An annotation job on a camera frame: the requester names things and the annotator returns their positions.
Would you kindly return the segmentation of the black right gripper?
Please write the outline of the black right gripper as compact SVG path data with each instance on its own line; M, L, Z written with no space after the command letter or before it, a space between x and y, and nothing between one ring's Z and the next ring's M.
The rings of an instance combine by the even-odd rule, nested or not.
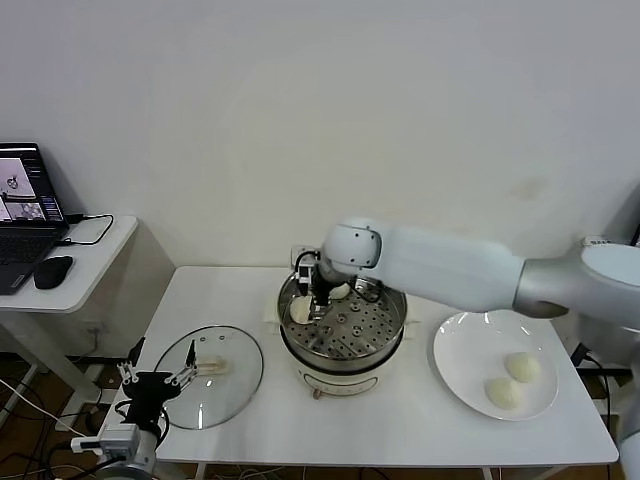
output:
M310 291L314 297L314 302L309 307L309 321L321 321L328 313L330 292L334 285L327 281L321 274L318 267L314 267L311 276Z

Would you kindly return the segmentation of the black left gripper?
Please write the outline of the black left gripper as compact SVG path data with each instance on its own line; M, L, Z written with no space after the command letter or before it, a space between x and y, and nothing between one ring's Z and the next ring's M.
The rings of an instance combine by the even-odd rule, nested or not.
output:
M169 372L140 372L136 366L145 338L141 337L129 350L126 359L117 364L124 385L124 394L130 400L124 422L137 426L156 426L163 404L169 399L171 385L186 388L198 374L195 341L192 340L184 367L174 374Z

